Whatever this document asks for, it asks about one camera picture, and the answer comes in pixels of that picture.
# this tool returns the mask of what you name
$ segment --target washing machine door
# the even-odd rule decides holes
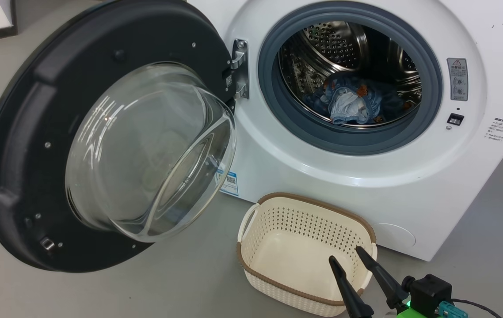
[[[232,163],[232,72],[180,0],[70,20],[1,97],[0,242],[29,265],[87,272],[187,227]]]

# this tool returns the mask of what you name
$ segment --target sticker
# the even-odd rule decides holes
[[[220,176],[224,173],[223,170],[218,169],[217,173],[215,175],[215,179],[218,182],[220,179]],[[224,180],[224,184],[220,188],[220,191],[224,193],[228,193],[231,195],[235,195],[236,197],[238,196],[238,176],[237,174],[233,173],[232,171],[228,171],[228,175],[226,176],[226,179]]]
[[[503,119],[495,118],[489,125],[488,130],[484,134],[484,138],[493,141],[503,141]]]
[[[468,100],[468,64],[465,58],[448,58],[450,71],[450,99]]]

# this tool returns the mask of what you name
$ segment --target white basket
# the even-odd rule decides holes
[[[356,246],[377,259],[375,234],[361,217],[320,201],[273,193],[244,216],[237,253],[255,289],[300,310],[333,317],[346,307],[328,258],[338,259],[358,294],[371,279]]]

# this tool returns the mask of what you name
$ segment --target metal hinge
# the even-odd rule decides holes
[[[249,96],[249,72],[248,72],[248,42],[234,40],[232,48],[232,62],[230,68],[233,71],[232,78],[236,82],[236,94],[234,98],[250,98]]]

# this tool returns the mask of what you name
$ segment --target cable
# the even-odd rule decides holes
[[[463,300],[463,299],[452,298],[450,300],[451,300],[451,302],[454,302],[454,303],[463,303],[463,304],[470,304],[470,305],[476,306],[476,307],[478,307],[478,308],[480,308],[482,310],[485,310],[486,312],[492,314],[496,318],[501,318],[501,316],[499,316],[496,312],[494,312],[493,310],[490,310],[489,308],[487,308],[484,305],[480,305],[480,304],[477,304],[475,302],[470,302],[469,300]]]

